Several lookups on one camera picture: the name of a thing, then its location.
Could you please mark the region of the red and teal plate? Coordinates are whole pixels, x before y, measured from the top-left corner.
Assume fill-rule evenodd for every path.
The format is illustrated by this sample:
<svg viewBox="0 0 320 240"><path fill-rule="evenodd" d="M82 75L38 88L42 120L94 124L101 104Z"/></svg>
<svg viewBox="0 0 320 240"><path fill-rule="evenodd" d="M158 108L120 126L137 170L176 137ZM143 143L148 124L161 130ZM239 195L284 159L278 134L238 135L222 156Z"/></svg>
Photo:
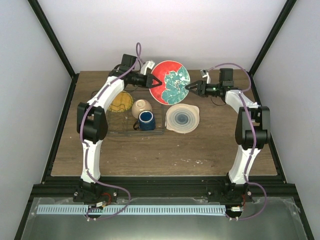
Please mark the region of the red and teal plate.
<svg viewBox="0 0 320 240"><path fill-rule="evenodd" d="M158 63L151 74L162 82L161 85L150 88L151 96L162 105L175 105L183 101L189 91L186 85L191 83L188 70L179 62L165 60Z"/></svg>

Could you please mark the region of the beige ceramic bowl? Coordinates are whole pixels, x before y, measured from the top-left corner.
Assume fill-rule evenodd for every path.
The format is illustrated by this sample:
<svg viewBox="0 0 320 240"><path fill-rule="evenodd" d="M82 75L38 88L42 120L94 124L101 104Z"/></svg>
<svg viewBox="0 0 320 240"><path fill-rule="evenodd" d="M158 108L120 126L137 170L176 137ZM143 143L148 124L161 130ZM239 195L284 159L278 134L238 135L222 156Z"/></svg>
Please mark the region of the beige ceramic bowl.
<svg viewBox="0 0 320 240"><path fill-rule="evenodd" d="M145 99L136 100L131 107L132 116L138 119L139 114L143 111L153 111L151 104Z"/></svg>

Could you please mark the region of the yellow woven pattern plate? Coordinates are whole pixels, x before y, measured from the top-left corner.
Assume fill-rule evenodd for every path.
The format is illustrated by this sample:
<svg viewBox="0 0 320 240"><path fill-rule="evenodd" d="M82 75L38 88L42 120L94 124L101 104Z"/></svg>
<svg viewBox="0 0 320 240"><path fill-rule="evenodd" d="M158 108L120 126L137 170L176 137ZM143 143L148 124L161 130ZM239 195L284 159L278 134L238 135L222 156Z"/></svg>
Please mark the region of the yellow woven pattern plate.
<svg viewBox="0 0 320 240"><path fill-rule="evenodd" d="M108 110L113 113L122 113L131 109L134 99L126 91L120 92L112 103L109 105Z"/></svg>

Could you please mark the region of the translucent plastic lid plate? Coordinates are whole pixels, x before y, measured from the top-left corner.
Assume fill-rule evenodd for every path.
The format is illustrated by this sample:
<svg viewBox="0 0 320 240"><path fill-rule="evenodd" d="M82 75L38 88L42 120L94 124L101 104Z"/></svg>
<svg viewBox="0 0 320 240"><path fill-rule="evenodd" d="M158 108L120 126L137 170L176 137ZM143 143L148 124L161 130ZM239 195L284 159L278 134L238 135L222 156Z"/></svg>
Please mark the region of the translucent plastic lid plate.
<svg viewBox="0 0 320 240"><path fill-rule="evenodd" d="M171 106L165 115L165 126L179 134L193 132L200 123L200 110L195 105L179 103Z"/></svg>

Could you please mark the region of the dark blue ceramic mug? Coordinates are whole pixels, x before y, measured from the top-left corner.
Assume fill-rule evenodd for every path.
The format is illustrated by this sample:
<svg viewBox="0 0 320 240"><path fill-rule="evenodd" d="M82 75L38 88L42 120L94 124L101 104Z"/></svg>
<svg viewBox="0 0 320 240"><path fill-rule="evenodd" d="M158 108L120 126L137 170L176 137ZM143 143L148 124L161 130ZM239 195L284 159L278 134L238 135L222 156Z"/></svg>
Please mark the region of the dark blue ceramic mug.
<svg viewBox="0 0 320 240"><path fill-rule="evenodd" d="M154 114L149 110L142 111L133 124L133 129L135 131L153 131L156 129L156 119Z"/></svg>

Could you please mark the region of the black wire dish rack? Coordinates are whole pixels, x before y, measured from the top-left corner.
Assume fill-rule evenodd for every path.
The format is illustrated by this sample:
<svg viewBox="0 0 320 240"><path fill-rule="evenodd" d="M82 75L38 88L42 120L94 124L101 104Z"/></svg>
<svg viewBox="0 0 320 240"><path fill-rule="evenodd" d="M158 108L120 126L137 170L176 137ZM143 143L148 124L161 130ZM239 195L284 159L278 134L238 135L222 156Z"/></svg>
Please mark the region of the black wire dish rack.
<svg viewBox="0 0 320 240"><path fill-rule="evenodd" d="M162 105L152 107L152 113L155 117L154 130L134 130L133 126L136 118L132 115L132 109L127 111L106 112L106 120L108 124L107 136L151 136L162 135L165 131L165 115L166 108Z"/></svg>

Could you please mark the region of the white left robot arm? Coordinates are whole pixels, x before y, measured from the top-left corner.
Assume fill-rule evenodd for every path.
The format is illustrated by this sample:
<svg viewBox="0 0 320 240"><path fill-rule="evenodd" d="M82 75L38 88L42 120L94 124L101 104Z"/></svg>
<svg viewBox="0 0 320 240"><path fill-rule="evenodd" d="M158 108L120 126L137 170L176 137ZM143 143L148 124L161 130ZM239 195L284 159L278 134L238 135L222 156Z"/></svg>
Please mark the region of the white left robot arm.
<svg viewBox="0 0 320 240"><path fill-rule="evenodd" d="M81 179L95 184L101 177L100 150L108 132L106 112L113 100L127 85L152 89L161 86L161 81L149 73L155 66L152 60L146 61L140 71L134 71L139 63L137 56L124 54L121 63L109 73L101 89L87 102L77 106L76 130L83 149Z"/></svg>

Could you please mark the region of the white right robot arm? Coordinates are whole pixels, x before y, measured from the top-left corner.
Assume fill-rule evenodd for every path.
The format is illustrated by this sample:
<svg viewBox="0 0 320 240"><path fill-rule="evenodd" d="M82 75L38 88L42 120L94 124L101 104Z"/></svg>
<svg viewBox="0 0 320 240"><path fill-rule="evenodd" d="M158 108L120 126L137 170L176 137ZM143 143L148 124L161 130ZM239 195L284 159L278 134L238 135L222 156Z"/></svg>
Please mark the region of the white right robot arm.
<svg viewBox="0 0 320 240"><path fill-rule="evenodd" d="M223 198L232 202L240 196L240 189L237 185L249 182L249 173L255 158L270 141L270 109L251 101L245 96L243 90L234 86L232 68L219 70L217 84L210 83L207 70L202 70L201 75L207 80L190 83L185 89L200 97L221 98L237 113L234 135L238 148L234 164L228 172L231 183L222 188Z"/></svg>

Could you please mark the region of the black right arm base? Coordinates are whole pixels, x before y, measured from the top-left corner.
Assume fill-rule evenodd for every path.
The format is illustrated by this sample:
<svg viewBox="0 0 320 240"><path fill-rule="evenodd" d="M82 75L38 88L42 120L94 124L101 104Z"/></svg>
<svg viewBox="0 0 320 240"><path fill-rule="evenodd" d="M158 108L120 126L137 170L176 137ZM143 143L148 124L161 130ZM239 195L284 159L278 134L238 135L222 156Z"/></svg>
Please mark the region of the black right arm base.
<svg viewBox="0 0 320 240"><path fill-rule="evenodd" d="M205 191L212 202L238 203L245 199L248 184L235 184L225 180L208 180Z"/></svg>

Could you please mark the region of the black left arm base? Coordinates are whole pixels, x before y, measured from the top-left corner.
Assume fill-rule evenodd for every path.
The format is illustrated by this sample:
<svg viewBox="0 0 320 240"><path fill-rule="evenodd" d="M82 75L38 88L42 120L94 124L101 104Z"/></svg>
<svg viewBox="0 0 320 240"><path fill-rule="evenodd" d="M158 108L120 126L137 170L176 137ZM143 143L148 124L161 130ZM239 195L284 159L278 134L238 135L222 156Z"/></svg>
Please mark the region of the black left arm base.
<svg viewBox="0 0 320 240"><path fill-rule="evenodd" d="M112 203L117 199L117 196L118 190L116 188L80 180L74 190L73 201L83 203Z"/></svg>

